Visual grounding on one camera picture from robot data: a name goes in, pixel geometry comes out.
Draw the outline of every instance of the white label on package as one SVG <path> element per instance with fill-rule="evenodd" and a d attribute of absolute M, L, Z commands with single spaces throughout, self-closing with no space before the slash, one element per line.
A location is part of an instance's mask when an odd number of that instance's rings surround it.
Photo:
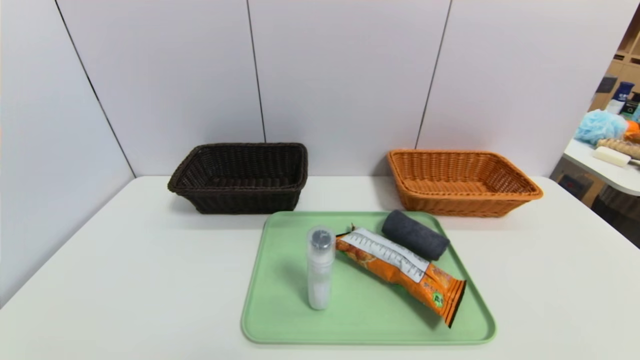
<path fill-rule="evenodd" d="M 429 261 L 412 253 L 406 247 L 361 227 L 345 235 L 342 241 L 395 266 L 415 282 L 422 280 L 429 266 Z"/>

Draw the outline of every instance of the bottle cap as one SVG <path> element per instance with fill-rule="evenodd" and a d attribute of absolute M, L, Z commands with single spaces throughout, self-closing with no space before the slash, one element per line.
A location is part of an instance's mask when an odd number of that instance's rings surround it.
<path fill-rule="evenodd" d="M 316 226 L 307 233 L 307 257 L 317 264 L 331 263 L 335 258 L 335 234 L 325 226 Z"/>

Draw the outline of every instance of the white countertop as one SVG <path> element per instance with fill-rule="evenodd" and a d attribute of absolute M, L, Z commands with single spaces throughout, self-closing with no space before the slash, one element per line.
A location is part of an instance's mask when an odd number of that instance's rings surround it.
<path fill-rule="evenodd" d="M 594 148 L 586 143 L 571 139 L 564 150 L 564 156 L 572 163 L 598 176 L 607 185 L 633 196 L 640 196 L 640 167 L 627 164 L 619 167 L 594 158 Z"/>
<path fill-rule="evenodd" d="M 131 182 L 0 309 L 2 360 L 632 359 L 640 250 L 557 184 L 504 218 L 438 217 L 497 324 L 485 345 L 258 345 L 240 329 L 266 215 Z M 296 210 L 400 208 L 389 177 L 310 177 Z"/>

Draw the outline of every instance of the gray towel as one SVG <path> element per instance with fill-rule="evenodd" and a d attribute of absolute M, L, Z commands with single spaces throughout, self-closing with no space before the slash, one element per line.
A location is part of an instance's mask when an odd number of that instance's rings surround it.
<path fill-rule="evenodd" d="M 382 225 L 385 236 L 418 256 L 437 260 L 447 250 L 449 239 L 420 224 L 398 210 L 393 210 Z"/>

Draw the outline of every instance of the orange wicker basket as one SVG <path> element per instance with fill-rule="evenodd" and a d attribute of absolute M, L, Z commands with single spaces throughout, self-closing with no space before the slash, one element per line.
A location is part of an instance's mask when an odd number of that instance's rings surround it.
<path fill-rule="evenodd" d="M 543 195 L 520 169 L 494 152 L 393 150 L 387 159 L 407 210 L 503 217 Z"/>

